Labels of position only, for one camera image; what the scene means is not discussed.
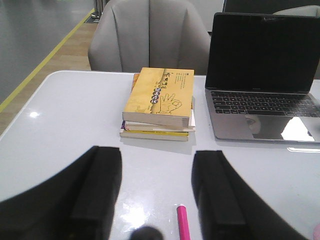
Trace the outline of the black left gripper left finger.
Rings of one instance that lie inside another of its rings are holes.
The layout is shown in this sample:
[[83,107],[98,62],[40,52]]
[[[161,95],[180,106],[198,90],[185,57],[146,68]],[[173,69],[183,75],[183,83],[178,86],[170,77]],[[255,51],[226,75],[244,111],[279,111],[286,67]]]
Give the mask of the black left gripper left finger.
[[117,147],[93,146],[41,184],[0,204],[3,240],[106,240],[122,181]]

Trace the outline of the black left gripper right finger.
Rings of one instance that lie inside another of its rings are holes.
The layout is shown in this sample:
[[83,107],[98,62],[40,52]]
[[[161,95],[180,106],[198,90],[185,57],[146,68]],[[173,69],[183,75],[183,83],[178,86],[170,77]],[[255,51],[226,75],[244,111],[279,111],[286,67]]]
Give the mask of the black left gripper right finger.
[[193,158],[191,184],[204,240],[303,240],[239,176],[220,150]]

